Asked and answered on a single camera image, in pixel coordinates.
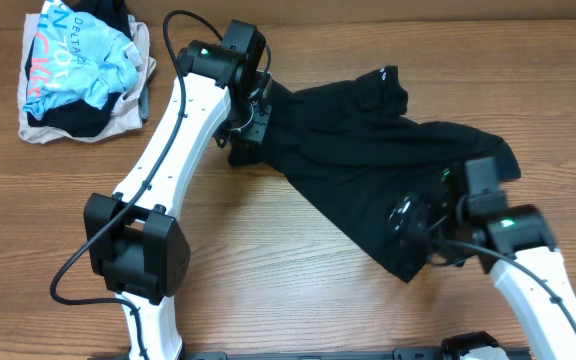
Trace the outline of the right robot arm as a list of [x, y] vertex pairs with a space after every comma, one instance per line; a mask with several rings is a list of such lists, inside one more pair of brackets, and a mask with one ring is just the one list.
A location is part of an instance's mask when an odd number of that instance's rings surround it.
[[445, 265], [477, 257], [516, 316], [537, 359], [576, 359], [576, 294], [563, 254], [533, 205], [510, 206], [492, 157], [447, 168], [449, 209], [431, 225], [409, 224], [404, 241]]

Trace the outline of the black t-shirt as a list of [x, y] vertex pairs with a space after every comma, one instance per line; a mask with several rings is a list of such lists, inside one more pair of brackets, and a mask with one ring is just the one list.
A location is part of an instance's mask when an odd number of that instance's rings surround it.
[[449, 122], [408, 118], [399, 70], [388, 65], [358, 77], [292, 92], [275, 82], [265, 100], [270, 118], [261, 144], [234, 143], [233, 167], [265, 163], [389, 273], [405, 283], [428, 253], [404, 240], [396, 208], [429, 207], [429, 224], [443, 221], [442, 180], [453, 165], [492, 157], [503, 181], [521, 170], [505, 140]]

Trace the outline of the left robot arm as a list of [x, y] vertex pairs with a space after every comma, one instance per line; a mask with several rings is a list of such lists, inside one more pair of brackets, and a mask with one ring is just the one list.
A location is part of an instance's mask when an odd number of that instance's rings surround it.
[[146, 149], [112, 195], [84, 208], [87, 251], [124, 311], [129, 359], [179, 359], [174, 295], [190, 262], [179, 219], [191, 179], [210, 142], [261, 147], [271, 108], [270, 57], [256, 26], [233, 20], [219, 43], [194, 40], [172, 60], [179, 76]]

